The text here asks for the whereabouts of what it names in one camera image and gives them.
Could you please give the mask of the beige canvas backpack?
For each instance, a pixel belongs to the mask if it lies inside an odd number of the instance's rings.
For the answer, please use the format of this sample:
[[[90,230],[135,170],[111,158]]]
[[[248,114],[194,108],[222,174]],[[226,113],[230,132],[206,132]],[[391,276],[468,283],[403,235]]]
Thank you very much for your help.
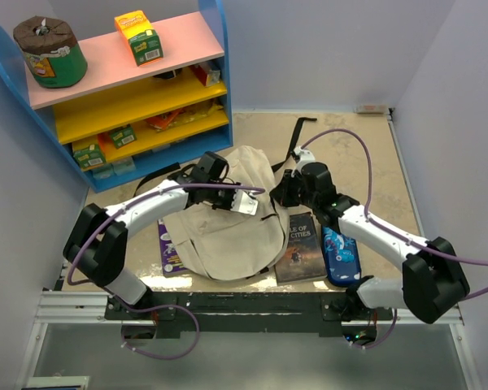
[[[254,214],[191,206],[158,220],[183,267],[210,280],[244,280],[268,270],[283,257],[290,235],[289,211],[270,197],[276,186],[272,165],[261,149],[237,147],[226,156],[229,178],[266,189]]]

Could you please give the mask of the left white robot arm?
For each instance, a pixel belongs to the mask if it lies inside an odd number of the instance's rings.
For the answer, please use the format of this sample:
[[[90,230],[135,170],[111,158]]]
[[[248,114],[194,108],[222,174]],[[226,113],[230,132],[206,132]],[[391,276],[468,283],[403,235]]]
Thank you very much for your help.
[[[213,152],[173,172],[157,186],[117,205],[87,205],[79,214],[63,256],[70,263],[67,283],[95,284],[124,301],[135,319],[152,309],[150,289],[125,266],[129,239],[148,225],[194,204],[211,202],[229,208],[236,191],[223,179],[229,163]]]

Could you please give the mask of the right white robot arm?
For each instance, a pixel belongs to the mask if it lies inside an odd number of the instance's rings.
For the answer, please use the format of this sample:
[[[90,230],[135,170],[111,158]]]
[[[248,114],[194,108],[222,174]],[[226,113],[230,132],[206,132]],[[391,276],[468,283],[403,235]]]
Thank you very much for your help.
[[[322,226],[366,245],[400,271],[397,279],[367,275],[349,286],[335,305],[344,321],[365,319],[374,309],[390,308],[407,309],[431,324],[470,294],[448,240],[428,240],[382,224],[357,200],[336,190],[321,162],[285,171],[271,196],[284,207],[306,206]]]

